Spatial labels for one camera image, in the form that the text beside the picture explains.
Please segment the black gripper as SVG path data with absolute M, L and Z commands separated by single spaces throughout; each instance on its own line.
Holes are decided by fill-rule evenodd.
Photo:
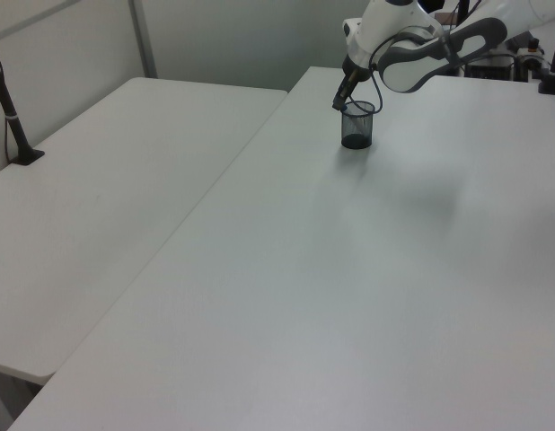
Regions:
M 344 79 L 339 85 L 338 90 L 332 101 L 332 108 L 343 111 L 357 84 L 366 82 L 371 74 L 368 67 L 361 67 L 353 62 L 349 55 L 346 55 L 342 64 Z

